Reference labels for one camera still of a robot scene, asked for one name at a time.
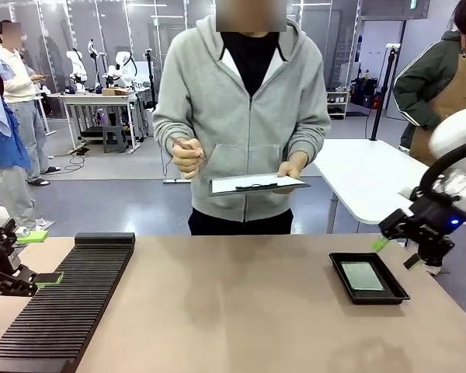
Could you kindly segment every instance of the glass wall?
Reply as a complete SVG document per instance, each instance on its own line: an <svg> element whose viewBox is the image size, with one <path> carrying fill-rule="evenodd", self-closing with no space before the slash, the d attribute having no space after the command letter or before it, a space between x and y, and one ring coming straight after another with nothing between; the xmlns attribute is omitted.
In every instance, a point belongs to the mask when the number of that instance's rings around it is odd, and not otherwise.
<svg viewBox="0 0 466 373"><path fill-rule="evenodd" d="M346 84L360 2L287 0L287 17L301 25L323 54L328 86ZM0 20L22 23L26 60L37 72L50 75L47 85L53 92L72 84L66 52L73 47L82 54L88 73L86 85L95 85L96 65L88 53L90 40L99 53L106 54L109 64L116 63L117 52L132 51L138 74L143 76L148 76L144 52L151 49L158 92L172 40L213 13L214 6L215 0L11 0L0 5ZM102 76L102 58L97 62ZM55 110L54 115L60 116L61 111Z"/></svg>

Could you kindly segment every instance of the white sweater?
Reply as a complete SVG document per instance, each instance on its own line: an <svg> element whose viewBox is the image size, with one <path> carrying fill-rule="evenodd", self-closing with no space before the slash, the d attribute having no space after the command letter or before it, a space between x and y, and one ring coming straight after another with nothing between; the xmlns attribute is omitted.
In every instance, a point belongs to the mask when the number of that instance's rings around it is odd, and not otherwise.
<svg viewBox="0 0 466 373"><path fill-rule="evenodd" d="M36 95L34 83L31 81L21 61L19 52L14 50L14 53L0 46L0 57L9 65L16 76L4 82L3 98L6 103L23 103L31 101Z"/></svg>

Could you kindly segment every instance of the person's right hand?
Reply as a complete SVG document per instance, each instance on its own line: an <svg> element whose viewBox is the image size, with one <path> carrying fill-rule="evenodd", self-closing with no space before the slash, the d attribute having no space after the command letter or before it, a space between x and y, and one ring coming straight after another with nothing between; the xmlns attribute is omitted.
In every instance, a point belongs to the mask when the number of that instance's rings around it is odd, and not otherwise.
<svg viewBox="0 0 466 373"><path fill-rule="evenodd" d="M172 148L172 160L178 166L185 179L189 180L199 173L199 166L203 162L201 156L203 155L202 145L196 138L186 140L185 138L179 139L184 145L189 145L193 150L183 149L179 145L174 145Z"/></svg>
<svg viewBox="0 0 466 373"><path fill-rule="evenodd" d="M42 82L43 80L45 80L45 77L43 75L35 74L35 75L31 75L30 79L33 83L38 83L38 82Z"/></svg>

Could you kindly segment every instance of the black ribbed rack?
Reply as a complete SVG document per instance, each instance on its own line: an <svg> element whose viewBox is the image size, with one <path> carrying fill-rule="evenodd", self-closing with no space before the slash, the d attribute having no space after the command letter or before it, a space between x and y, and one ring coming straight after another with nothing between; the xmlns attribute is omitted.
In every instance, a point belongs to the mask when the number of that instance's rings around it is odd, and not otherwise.
<svg viewBox="0 0 466 373"><path fill-rule="evenodd" d="M0 373L72 373L134 250L134 233L82 233L0 339Z"/></svg>

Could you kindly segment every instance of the gray pants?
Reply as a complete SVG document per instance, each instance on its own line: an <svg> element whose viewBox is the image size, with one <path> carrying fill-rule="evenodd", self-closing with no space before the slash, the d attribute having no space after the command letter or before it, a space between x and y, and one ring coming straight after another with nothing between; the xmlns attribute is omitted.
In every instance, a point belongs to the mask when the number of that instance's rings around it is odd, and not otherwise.
<svg viewBox="0 0 466 373"><path fill-rule="evenodd" d="M45 154L47 137L43 122L34 100L8 105L19 122L19 136L30 157L31 169L27 173L27 179L31 182L39 179L40 174L48 170L48 156Z"/></svg>
<svg viewBox="0 0 466 373"><path fill-rule="evenodd" d="M18 166L0 169L0 205L7 209L18 227L34 230L37 221L25 176Z"/></svg>

